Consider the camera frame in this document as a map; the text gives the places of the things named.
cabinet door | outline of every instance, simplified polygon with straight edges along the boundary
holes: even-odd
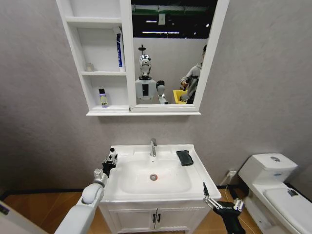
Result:
[[[157,209],[110,210],[117,232],[154,230]]]
[[[159,208],[157,210],[155,230],[178,231],[192,229],[194,223],[201,219],[202,207]]]

sink cabinet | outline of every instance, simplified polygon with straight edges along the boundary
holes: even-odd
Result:
[[[191,234],[210,210],[203,201],[102,202],[99,207],[113,234],[182,230]]]

person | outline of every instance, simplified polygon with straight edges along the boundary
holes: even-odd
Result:
[[[204,56],[206,53],[206,47],[207,45],[205,45],[203,49],[203,60],[204,60]],[[181,85],[184,88],[188,87],[187,93],[181,95],[181,98],[180,98],[181,101],[186,101],[186,104],[193,104],[194,102],[194,97],[195,97],[195,93],[197,89],[197,84],[198,84],[198,79],[200,76],[202,64],[203,64],[203,61],[196,64],[194,67],[190,69],[187,75],[181,79]]]

power outlet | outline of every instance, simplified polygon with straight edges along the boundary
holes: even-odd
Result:
[[[229,171],[227,174],[226,174],[226,177],[230,177],[232,178],[234,175],[236,175],[237,171]]]

toilet tank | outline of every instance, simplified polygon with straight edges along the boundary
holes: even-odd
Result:
[[[252,155],[238,172],[249,184],[283,182],[297,167],[293,161],[281,154]]]

